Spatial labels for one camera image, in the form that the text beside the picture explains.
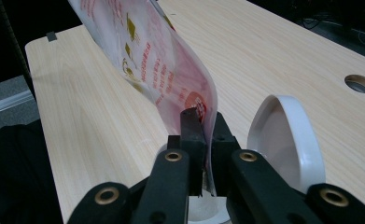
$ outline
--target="dark fabric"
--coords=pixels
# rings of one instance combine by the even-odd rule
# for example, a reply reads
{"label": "dark fabric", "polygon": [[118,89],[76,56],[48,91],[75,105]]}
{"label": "dark fabric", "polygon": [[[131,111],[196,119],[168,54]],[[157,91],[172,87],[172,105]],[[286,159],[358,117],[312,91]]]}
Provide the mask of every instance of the dark fabric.
{"label": "dark fabric", "polygon": [[0,129],[0,223],[62,223],[40,120]]}

